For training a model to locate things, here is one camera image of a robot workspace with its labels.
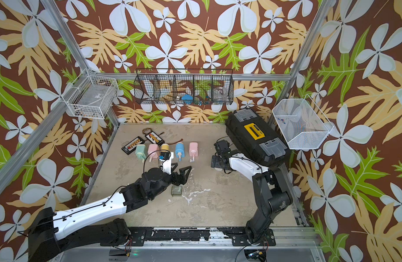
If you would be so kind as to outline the black charging board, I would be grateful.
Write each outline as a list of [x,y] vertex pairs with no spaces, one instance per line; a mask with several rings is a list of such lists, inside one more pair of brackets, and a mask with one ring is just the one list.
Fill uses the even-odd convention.
[[124,153],[126,153],[127,155],[130,155],[131,153],[133,153],[136,150],[138,145],[144,144],[144,143],[145,143],[145,140],[142,137],[137,136],[130,142],[126,143],[126,145],[124,145],[121,149]]
[[157,144],[161,146],[162,144],[165,143],[165,141],[154,131],[149,132],[148,134],[145,135],[145,137],[152,143],[152,144]]

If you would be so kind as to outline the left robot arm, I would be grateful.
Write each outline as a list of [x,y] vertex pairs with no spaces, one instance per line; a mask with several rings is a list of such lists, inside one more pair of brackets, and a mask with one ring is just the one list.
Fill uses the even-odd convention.
[[119,216],[147,205],[171,184],[185,185],[191,169],[165,172],[151,168],[136,182],[120,186],[99,201],[65,211],[44,208],[24,232],[28,260],[47,262],[64,251],[94,243],[112,247],[127,243],[131,232]]

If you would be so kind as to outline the blue pencil sharpener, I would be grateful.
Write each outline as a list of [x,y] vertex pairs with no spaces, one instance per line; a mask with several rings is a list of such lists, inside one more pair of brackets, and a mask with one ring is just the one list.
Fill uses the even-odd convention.
[[176,144],[175,154],[178,157],[179,161],[181,161],[185,157],[185,146],[182,142]]

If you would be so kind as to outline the aluminium frame post left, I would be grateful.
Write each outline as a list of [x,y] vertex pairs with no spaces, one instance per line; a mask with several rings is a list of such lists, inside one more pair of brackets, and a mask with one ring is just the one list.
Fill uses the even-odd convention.
[[[48,11],[50,13],[50,16],[55,21],[55,24],[56,24],[56,26],[58,28],[58,31],[59,31],[61,37],[64,39],[64,42],[65,42],[67,48],[71,51],[71,54],[72,54],[74,60],[79,65],[80,73],[87,69],[87,70],[91,71],[92,73],[96,73],[96,74],[98,74],[100,76],[104,76],[102,73],[98,73],[98,72],[93,71],[93,69],[91,69],[91,67],[88,65],[84,55],[82,54],[81,48],[79,47],[79,45],[77,44],[76,40],[74,39],[73,33],[69,29],[67,23],[64,21],[62,15],[61,15],[61,12],[60,12],[59,8],[57,7],[55,1],[42,1],[41,3],[43,4],[43,6],[46,9],[46,11]],[[65,111],[67,111],[67,112],[69,112],[71,114],[71,112],[69,111],[66,103],[62,99],[62,96],[63,95],[61,95],[61,100],[62,100],[62,102],[64,104],[63,108],[65,109]],[[112,107],[108,111],[108,114],[107,114],[106,117],[109,118],[109,120],[111,121],[111,123],[113,124],[113,126],[115,128],[119,127],[118,118],[115,115],[114,110],[112,109]]]

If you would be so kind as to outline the pink pencil sharpener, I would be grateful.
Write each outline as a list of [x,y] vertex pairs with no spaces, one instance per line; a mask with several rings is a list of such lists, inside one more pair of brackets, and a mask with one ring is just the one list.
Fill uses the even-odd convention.
[[194,162],[195,158],[198,157],[198,143],[197,142],[190,142],[189,156],[190,156],[190,162]]
[[158,159],[160,153],[160,148],[157,144],[150,144],[148,147],[148,158],[149,162],[152,162],[153,159]]

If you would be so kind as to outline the black charging board left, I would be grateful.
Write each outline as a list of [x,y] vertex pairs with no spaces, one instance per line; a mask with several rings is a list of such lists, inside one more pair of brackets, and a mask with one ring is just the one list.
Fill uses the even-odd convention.
[[138,145],[144,144],[144,143],[145,143],[145,140],[142,137],[137,136],[130,142],[126,143],[126,145],[124,145],[121,149],[124,153],[126,153],[127,155],[130,155],[131,153],[133,153],[136,150]]

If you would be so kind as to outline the black yellow-latch toolbox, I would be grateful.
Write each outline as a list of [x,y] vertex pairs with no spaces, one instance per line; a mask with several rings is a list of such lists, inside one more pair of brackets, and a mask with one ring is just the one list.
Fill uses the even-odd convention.
[[290,157],[290,149],[282,136],[251,109],[230,113],[225,125],[236,148],[260,165],[278,167]]

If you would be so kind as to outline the black charging board right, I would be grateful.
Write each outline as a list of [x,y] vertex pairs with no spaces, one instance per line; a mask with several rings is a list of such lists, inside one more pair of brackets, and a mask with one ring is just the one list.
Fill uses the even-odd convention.
[[162,144],[165,143],[165,141],[154,131],[149,132],[148,134],[145,135],[145,137],[152,143],[152,144],[157,144],[161,146]]

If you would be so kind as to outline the aluminium frame post right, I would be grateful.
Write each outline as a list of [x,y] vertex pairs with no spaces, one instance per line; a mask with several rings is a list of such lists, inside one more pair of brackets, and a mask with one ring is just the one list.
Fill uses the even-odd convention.
[[300,72],[300,66],[307,58],[311,47],[313,46],[315,40],[318,38],[318,34],[320,28],[323,26],[325,19],[327,18],[330,9],[335,5],[336,1],[322,1],[321,6],[319,7],[317,14],[311,24],[309,31],[305,37],[305,40],[300,48],[298,57],[293,64],[293,68],[290,70],[289,79],[285,80],[285,85],[278,96],[278,99],[275,102],[275,105],[278,105],[280,101],[287,98],[289,91],[293,86],[295,86],[297,74]]

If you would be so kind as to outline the aluminium frame post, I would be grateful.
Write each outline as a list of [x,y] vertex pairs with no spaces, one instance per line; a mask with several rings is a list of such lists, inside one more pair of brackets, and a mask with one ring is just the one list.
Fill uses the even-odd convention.
[[280,101],[287,98],[289,91],[293,86],[295,86],[297,74],[300,72],[300,66],[307,58],[311,47],[313,46],[315,40],[318,38],[318,34],[320,28],[323,26],[325,19],[327,18],[330,9],[335,5],[336,1],[322,1],[321,6],[319,7],[317,14],[311,24],[309,31],[305,37],[305,40],[300,48],[298,57],[293,64],[293,68],[290,70],[289,79],[285,80],[285,85],[278,96],[278,99],[275,102],[275,105],[278,105]]
[[[50,13],[50,16],[55,21],[55,24],[56,24],[56,26],[58,28],[58,31],[59,31],[61,37],[64,39],[64,42],[65,42],[67,48],[71,51],[71,54],[72,54],[74,60],[79,65],[80,73],[87,69],[87,70],[91,71],[92,73],[96,73],[96,74],[98,74],[100,76],[104,76],[102,73],[98,73],[98,72],[93,71],[93,69],[91,69],[91,67],[88,65],[84,55],[82,54],[81,48],[79,47],[79,45],[77,44],[76,40],[74,39],[73,33],[69,29],[67,23],[64,21],[62,15],[61,15],[61,12],[60,12],[59,8],[57,7],[55,1],[42,1],[41,3],[43,4],[43,6],[46,9],[46,11],[48,11]],[[61,95],[61,100],[62,100],[62,102],[64,104],[63,108],[65,109],[65,111],[67,111],[67,112],[69,112],[71,114],[71,112],[69,111],[66,103],[62,99],[62,96],[63,95]],[[107,114],[106,117],[109,118],[109,120],[111,121],[111,123],[113,124],[113,126],[115,128],[119,127],[118,118],[115,115],[114,110],[112,109],[112,107],[108,111],[108,114]]]

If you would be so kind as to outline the green pencil sharpener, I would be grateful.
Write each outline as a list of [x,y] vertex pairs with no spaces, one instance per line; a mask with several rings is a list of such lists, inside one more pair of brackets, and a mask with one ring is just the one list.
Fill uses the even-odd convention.
[[144,162],[147,158],[148,150],[144,144],[139,144],[136,146],[135,154],[139,160]]

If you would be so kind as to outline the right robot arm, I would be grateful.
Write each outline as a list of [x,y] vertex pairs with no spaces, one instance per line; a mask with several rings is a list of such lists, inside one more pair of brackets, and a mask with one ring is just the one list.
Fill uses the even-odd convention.
[[276,216],[293,202],[284,175],[278,168],[260,165],[240,151],[231,150],[226,140],[217,141],[214,147],[216,153],[212,156],[212,168],[237,171],[252,182],[257,209],[246,223],[245,234],[250,243],[259,241]]

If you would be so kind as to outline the white mesh basket right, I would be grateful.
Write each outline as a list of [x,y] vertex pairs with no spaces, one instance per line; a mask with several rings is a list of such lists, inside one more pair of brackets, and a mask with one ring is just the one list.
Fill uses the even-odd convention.
[[310,98],[283,99],[274,107],[273,116],[291,150],[316,150],[334,129]]

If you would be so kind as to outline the yellow pencil sharpener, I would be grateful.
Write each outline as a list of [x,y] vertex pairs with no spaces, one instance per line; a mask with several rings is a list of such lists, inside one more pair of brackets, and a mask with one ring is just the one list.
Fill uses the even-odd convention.
[[164,143],[161,145],[161,153],[170,153],[168,144]]

